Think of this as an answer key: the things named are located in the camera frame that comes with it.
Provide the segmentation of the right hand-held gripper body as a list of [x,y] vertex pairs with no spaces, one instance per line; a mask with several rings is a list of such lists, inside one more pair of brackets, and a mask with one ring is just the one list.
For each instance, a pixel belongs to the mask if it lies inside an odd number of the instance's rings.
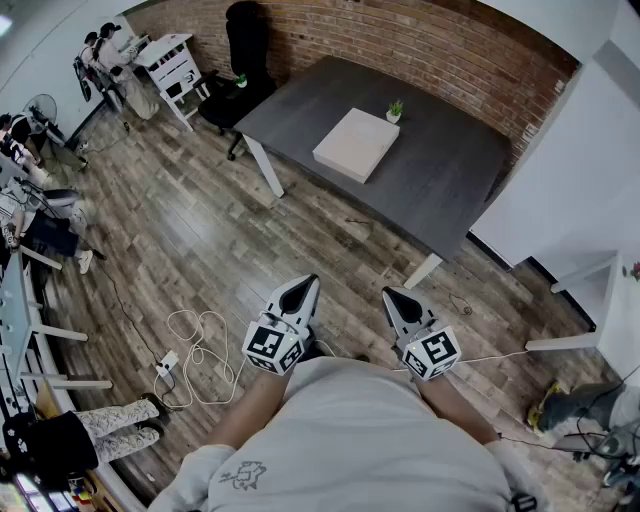
[[423,324],[400,322],[394,330],[394,351],[398,359],[422,381],[444,374],[461,357],[452,328],[438,319]]

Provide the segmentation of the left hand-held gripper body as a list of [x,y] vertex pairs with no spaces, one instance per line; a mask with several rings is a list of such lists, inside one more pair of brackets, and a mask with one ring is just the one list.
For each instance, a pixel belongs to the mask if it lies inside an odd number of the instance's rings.
[[313,340],[313,330],[302,321],[293,324],[268,311],[261,311],[245,336],[242,353],[257,369],[286,375]]

